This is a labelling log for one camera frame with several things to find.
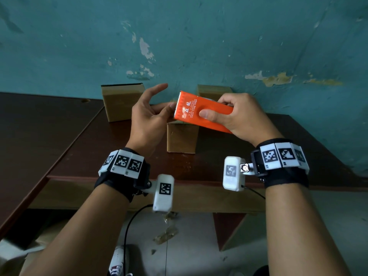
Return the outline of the person's left hand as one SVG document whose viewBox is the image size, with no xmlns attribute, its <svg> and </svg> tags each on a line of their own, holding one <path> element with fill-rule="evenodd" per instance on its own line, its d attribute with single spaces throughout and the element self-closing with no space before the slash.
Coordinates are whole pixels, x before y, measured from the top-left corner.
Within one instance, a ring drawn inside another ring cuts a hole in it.
<svg viewBox="0 0 368 276">
<path fill-rule="evenodd" d="M 167 88 L 167 83 L 161 83 L 146 89 L 132 107 L 131 133 L 126 147 L 135 150 L 145 158 L 154 153 L 167 129 L 167 124 L 160 122 L 160 112 L 167 102 L 150 105 L 150 100 Z"/>
</svg>

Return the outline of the wide brown cardboard box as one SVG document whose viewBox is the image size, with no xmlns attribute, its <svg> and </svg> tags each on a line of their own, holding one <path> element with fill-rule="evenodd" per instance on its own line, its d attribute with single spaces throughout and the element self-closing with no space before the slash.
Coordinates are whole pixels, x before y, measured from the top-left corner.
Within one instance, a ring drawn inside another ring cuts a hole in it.
<svg viewBox="0 0 368 276">
<path fill-rule="evenodd" d="M 143 83 L 101 85 L 109 122 L 130 120 L 132 107 L 145 91 Z"/>
</svg>

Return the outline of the crumpled clear plastic wrapper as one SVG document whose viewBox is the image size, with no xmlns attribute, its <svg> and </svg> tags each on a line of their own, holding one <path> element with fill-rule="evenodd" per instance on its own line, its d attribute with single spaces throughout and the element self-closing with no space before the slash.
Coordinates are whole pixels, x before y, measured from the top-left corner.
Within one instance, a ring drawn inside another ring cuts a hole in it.
<svg viewBox="0 0 368 276">
<path fill-rule="evenodd" d="M 163 214 L 163 220 L 165 223 L 165 231 L 156 237 L 154 237 L 153 241 L 157 245 L 161 245 L 166 243 L 170 239 L 172 239 L 175 235 L 178 234 L 178 228 L 176 226 L 176 220 L 178 218 L 178 212 L 168 212 Z"/>
</svg>

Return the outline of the person's right forearm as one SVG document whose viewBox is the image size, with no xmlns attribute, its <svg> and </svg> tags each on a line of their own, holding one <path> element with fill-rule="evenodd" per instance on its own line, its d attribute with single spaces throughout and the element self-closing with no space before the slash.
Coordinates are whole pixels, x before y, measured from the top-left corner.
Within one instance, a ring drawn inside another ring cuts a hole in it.
<svg viewBox="0 0 368 276">
<path fill-rule="evenodd" d="M 267 187 L 265 206 L 270 276 L 352 276 L 309 189 Z"/>
</svg>

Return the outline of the person's right hand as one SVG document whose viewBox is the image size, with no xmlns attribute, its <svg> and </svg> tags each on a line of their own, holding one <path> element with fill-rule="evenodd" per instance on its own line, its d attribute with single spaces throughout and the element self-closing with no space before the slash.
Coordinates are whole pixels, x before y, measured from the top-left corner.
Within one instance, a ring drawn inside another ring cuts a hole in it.
<svg viewBox="0 0 368 276">
<path fill-rule="evenodd" d="M 222 125 L 254 147 L 267 140 L 284 138 L 252 95 L 225 93 L 218 102 L 233 107 L 229 114 L 232 117 L 231 123 Z"/>
</svg>

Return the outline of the orange foil packet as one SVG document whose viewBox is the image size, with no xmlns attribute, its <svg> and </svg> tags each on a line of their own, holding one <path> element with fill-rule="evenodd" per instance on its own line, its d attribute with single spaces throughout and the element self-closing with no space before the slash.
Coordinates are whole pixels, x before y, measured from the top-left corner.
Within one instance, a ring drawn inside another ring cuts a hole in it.
<svg viewBox="0 0 368 276">
<path fill-rule="evenodd" d="M 199 112 L 201 110 L 212 110 L 220 114 L 229 115 L 232 113 L 233 107 L 188 92 L 180 91 L 174 111 L 174 119 L 216 131 L 231 133 L 225 126 L 200 117 Z"/>
</svg>

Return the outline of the black wristband with marker tiles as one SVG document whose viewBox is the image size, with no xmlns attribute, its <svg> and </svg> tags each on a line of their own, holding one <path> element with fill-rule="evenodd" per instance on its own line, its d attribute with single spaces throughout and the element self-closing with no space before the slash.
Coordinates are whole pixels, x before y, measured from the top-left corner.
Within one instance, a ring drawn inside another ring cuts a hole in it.
<svg viewBox="0 0 368 276">
<path fill-rule="evenodd" d="M 309 165 L 301 148 L 290 139 L 275 138 L 260 143 L 251 152 L 254 175 L 268 188 L 299 184 L 309 188 Z"/>
<path fill-rule="evenodd" d="M 105 184 L 132 202 L 149 182 L 150 164 L 135 150 L 125 147 L 110 152 L 98 174 L 94 188 Z"/>
</svg>

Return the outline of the person's left forearm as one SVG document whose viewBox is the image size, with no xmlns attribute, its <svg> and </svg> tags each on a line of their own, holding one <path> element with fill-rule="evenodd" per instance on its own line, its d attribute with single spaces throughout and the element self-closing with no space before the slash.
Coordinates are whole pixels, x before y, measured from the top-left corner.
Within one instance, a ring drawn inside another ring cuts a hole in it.
<svg viewBox="0 0 368 276">
<path fill-rule="evenodd" d="M 129 200 L 101 184 L 23 276 L 107 276 Z"/>
</svg>

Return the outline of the low brown cardboard box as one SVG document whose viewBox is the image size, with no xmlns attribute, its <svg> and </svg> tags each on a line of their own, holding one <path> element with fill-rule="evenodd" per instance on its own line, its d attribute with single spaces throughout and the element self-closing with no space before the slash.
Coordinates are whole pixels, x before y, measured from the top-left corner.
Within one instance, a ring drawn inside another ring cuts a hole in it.
<svg viewBox="0 0 368 276">
<path fill-rule="evenodd" d="M 218 101 L 225 93 L 233 93 L 232 88 L 228 86 L 214 86 L 214 85 L 197 85 L 197 94 L 200 97 Z"/>
</svg>

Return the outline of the small brown cardboard box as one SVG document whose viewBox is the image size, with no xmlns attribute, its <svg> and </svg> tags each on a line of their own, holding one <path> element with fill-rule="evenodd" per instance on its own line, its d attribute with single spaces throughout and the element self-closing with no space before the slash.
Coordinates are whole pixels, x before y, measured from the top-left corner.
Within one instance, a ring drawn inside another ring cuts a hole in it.
<svg viewBox="0 0 368 276">
<path fill-rule="evenodd" d="M 183 121 L 167 123 L 167 152 L 196 153 L 199 126 Z"/>
</svg>

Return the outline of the reddish brown wooden table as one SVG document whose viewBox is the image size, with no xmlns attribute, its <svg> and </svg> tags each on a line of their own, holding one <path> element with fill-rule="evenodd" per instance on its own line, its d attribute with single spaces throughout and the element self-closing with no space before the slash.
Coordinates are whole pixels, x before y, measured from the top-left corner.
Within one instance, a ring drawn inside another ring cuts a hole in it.
<svg viewBox="0 0 368 276">
<path fill-rule="evenodd" d="M 360 179 L 291 116 L 269 114 L 281 133 L 300 145 L 306 155 L 312 190 L 368 192 Z M 46 185 L 31 209 L 78 209 L 90 195 L 98 169 L 108 154 L 122 148 L 130 135 L 130 120 L 109 123 L 102 108 L 46 176 Z M 224 159 L 250 160 L 252 145 L 234 135 L 199 129 L 196 153 L 168 153 L 166 136 L 147 159 L 150 177 L 169 174 L 175 179 L 172 211 L 214 215 L 218 248 L 225 250 L 246 213 L 264 212 L 265 202 L 251 190 L 233 192 L 222 186 Z"/>
</svg>

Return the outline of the dark wooden table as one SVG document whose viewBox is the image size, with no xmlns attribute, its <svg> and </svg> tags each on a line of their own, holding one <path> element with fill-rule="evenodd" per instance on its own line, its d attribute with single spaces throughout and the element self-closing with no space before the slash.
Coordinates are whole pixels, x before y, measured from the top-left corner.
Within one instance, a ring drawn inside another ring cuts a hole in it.
<svg viewBox="0 0 368 276">
<path fill-rule="evenodd" d="M 0 93 L 0 240 L 103 107 L 102 100 Z"/>
</svg>

